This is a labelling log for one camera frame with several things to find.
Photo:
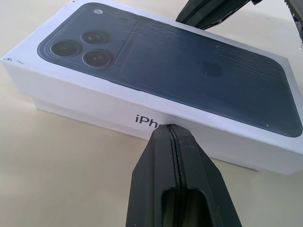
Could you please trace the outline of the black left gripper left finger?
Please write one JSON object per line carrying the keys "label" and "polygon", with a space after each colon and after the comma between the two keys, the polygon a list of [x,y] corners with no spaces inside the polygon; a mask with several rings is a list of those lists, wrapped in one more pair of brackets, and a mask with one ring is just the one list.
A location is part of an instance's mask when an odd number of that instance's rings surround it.
{"label": "black left gripper left finger", "polygon": [[127,227],[181,226],[181,171],[176,124],[156,128],[131,179]]}

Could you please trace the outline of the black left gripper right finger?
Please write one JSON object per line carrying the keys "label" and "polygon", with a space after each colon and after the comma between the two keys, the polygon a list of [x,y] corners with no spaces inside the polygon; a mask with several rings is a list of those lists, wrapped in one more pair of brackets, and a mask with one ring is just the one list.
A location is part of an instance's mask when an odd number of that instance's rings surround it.
{"label": "black left gripper right finger", "polygon": [[173,225],[175,227],[231,227],[232,200],[221,172],[192,133],[168,126],[176,171]]}

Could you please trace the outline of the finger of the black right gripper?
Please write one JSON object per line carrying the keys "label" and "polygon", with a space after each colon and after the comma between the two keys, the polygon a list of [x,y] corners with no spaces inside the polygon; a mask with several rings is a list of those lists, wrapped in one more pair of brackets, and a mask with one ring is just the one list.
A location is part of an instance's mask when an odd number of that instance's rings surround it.
{"label": "finger of the black right gripper", "polygon": [[189,0],[176,21],[206,30],[222,23],[247,3],[247,0]]}
{"label": "finger of the black right gripper", "polygon": [[292,14],[299,36],[303,40],[303,0],[285,0],[285,3]]}

